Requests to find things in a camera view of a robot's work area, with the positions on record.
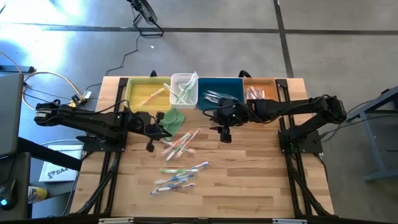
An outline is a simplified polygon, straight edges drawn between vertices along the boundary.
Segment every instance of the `yellow tray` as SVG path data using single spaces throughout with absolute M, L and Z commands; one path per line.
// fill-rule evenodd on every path
M 170 77 L 132 77 L 129 78 L 124 99 L 129 100 L 130 109 L 136 111 L 168 111 L 171 109 L 170 93 L 164 90 L 158 95 L 152 97 L 146 104 L 140 104 L 148 97 L 154 94 L 163 83 L 170 85 Z

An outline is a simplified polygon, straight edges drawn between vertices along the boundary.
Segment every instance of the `wooden tabletop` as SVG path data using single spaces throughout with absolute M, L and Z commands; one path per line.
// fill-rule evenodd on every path
M 97 110 L 114 104 L 119 78 L 104 77 Z M 303 79 L 287 80 L 291 100 L 307 98 Z M 277 100 L 276 94 L 268 94 L 268 97 Z M 165 148 L 162 143 L 155 143 L 155 152 L 149 153 L 145 150 L 149 139 L 130 133 L 119 166 L 112 216 L 294 217 L 285 157 L 280 153 L 277 140 L 279 122 L 233 127 L 233 142 L 226 144 L 220 142 L 220 135 L 216 131 L 209 129 L 215 124 L 201 111 L 182 112 L 185 121 L 175 139 L 191 129 L 202 129 L 189 144 L 195 149 L 194 155 L 184 153 L 181 158 L 166 165 L 160 153 Z M 305 122 L 310 116 L 295 116 L 296 124 Z M 95 152 L 83 161 L 71 212 L 81 208 L 98 186 L 103 157 L 103 152 Z M 149 194 L 155 188 L 156 180 L 171 176 L 161 174 L 161 168 L 186 169 L 204 161 L 209 161 L 211 165 L 199 171 L 190 181 L 196 184 L 194 189 Z M 322 164 L 311 154 L 303 154 L 303 164 L 309 189 L 324 208 L 333 213 Z M 104 192 L 102 208 L 106 203 L 108 188 Z M 300 208 L 304 212 L 299 190 L 298 195 Z

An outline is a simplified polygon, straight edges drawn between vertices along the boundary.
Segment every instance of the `white plastic basket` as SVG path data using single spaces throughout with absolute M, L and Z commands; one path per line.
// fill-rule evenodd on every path
M 170 88 L 178 96 L 181 96 L 182 89 L 184 89 L 184 87 L 188 84 L 188 82 L 192 78 L 196 78 L 196 81 L 192 87 L 192 90 L 188 93 L 186 100 L 184 100 L 186 103 L 181 102 L 173 93 L 170 93 L 170 104 L 172 105 L 173 108 L 178 110 L 194 110 L 197 107 L 198 74 L 196 74 L 196 72 L 194 74 L 189 74 L 189 73 L 173 74 Z

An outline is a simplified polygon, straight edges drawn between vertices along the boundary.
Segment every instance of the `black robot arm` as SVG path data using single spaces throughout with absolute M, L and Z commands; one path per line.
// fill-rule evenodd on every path
M 307 135 L 325 124 L 340 124 L 346 119 L 343 103 L 335 96 L 322 95 L 307 100 L 277 102 L 274 100 L 248 100 L 242 104 L 236 100 L 222 98 L 219 108 L 213 112 L 211 120 L 218 123 L 220 141 L 231 142 L 230 126 L 240 126 L 247 122 L 271 123 L 279 116 L 316 113 L 300 126 L 287 130 L 285 138 L 289 142 L 305 139 Z
M 40 126 L 64 125 L 86 131 L 90 136 L 78 136 L 85 150 L 123 151 L 128 132 L 148 136 L 148 151 L 153 151 L 153 140 L 171 136 L 163 130 L 159 121 L 164 113 L 158 112 L 155 123 L 151 123 L 148 112 L 133 113 L 129 109 L 120 112 L 99 113 L 61 105 L 58 100 L 36 105 L 34 121 Z

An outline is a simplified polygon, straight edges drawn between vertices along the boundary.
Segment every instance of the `concrete floor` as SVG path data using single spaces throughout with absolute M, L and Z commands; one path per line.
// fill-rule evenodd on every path
M 272 0 L 149 0 L 162 27 L 277 29 Z M 394 0 L 280 0 L 286 29 L 397 30 Z M 131 27 L 132 14 L 123 0 L 13 0 L 0 22 Z M 117 67 L 135 49 L 135 32 L 43 31 L 40 26 L 0 24 L 0 50 L 20 65 L 67 76 L 82 91 Z M 397 85 L 396 35 L 297 35 L 286 37 L 295 77 L 305 79 L 310 96 L 337 95 L 347 109 Z M 0 58 L 0 64 L 9 64 Z M 196 71 L 201 76 L 234 77 L 242 69 L 255 77 L 286 77 L 279 34 L 168 32 L 163 38 L 139 39 L 139 51 L 125 67 L 109 75 L 159 75 Z M 36 89 L 70 97 L 61 79 L 38 75 Z M 52 100 L 51 97 L 32 93 Z M 95 101 L 88 108 L 95 108 Z M 42 143 L 74 138 L 81 132 L 65 127 L 42 128 L 34 112 L 22 107 L 19 135 Z M 322 131 L 333 128 L 332 125 Z M 384 222 L 398 216 L 397 179 L 365 184 L 374 171 L 361 125 L 340 130 L 324 144 L 329 186 L 337 215 Z M 41 169 L 40 162 L 32 162 Z M 34 205 L 34 217 L 60 215 L 66 200 L 56 197 Z

